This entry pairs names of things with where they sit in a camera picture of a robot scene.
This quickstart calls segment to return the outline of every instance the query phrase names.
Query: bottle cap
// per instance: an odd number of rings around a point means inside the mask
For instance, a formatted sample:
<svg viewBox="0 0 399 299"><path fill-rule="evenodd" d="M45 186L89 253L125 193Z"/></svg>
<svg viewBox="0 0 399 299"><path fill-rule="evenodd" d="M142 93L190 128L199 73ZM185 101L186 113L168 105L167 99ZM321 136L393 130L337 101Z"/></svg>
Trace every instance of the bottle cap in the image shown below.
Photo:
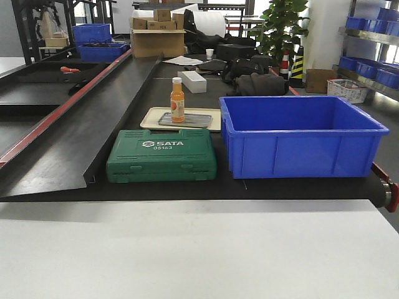
<svg viewBox="0 0 399 299"><path fill-rule="evenodd" d="M172 83L173 84L181 84L181 78L180 77L173 77Z"/></svg>

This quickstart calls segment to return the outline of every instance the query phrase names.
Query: black case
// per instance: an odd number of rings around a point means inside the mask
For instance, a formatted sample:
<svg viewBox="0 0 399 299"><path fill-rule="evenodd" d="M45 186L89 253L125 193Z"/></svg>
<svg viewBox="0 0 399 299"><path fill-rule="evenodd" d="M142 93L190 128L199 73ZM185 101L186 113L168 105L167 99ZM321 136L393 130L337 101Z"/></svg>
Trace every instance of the black case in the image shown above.
<svg viewBox="0 0 399 299"><path fill-rule="evenodd" d="M216 50L216 58L224 61L230 61L237 57L250 59L256 50L249 45L220 44Z"/></svg>

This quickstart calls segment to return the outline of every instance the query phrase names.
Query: orange juice bottle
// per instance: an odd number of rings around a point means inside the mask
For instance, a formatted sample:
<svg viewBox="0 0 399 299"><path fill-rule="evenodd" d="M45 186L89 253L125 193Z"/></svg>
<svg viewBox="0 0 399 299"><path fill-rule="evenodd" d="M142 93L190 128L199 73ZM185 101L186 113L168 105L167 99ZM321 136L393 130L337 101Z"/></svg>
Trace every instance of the orange juice bottle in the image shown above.
<svg viewBox="0 0 399 299"><path fill-rule="evenodd" d="M170 93L170 109L173 123L181 123L185 120L185 93L181 88L181 78L172 79L173 91Z"/></svg>

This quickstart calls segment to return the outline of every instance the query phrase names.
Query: sata logo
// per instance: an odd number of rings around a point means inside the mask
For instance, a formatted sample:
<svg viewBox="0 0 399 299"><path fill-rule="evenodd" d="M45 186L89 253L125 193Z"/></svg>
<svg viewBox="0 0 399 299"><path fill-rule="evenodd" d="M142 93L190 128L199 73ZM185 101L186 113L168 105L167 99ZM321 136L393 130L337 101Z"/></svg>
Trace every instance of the sata logo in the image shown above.
<svg viewBox="0 0 399 299"><path fill-rule="evenodd" d="M182 141L158 141L155 144L155 142L151 141L151 140L147 140L142 143L142 146L144 146L145 148L151 148L152 146L155 146L155 145L157 145L157 146L173 146L173 145L184 145L184 143Z"/></svg>
<svg viewBox="0 0 399 299"><path fill-rule="evenodd" d="M156 145L164 146L164 145L184 145L184 144L182 141L158 141Z"/></svg>
<svg viewBox="0 0 399 299"><path fill-rule="evenodd" d="M148 140L148 141L144 141L142 145L143 145L145 148L150 148L150 147L152 147L152 146L155 145L155 142L154 142L154 141Z"/></svg>

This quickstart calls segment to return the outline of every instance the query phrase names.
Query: traffic cone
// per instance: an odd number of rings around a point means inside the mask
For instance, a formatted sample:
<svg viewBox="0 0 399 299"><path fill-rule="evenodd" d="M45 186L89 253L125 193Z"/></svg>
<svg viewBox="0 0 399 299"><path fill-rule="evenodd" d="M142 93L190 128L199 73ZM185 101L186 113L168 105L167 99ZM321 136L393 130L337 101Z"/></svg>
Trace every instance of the traffic cone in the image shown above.
<svg viewBox="0 0 399 299"><path fill-rule="evenodd" d="M283 77L286 80L288 80L288 55L289 55L289 50L285 50L282 62L280 63L280 71L279 71L279 76Z"/></svg>
<svg viewBox="0 0 399 299"><path fill-rule="evenodd" d="M296 88L304 88L304 48L299 46L298 53L292 66L291 77L289 79L289 86Z"/></svg>

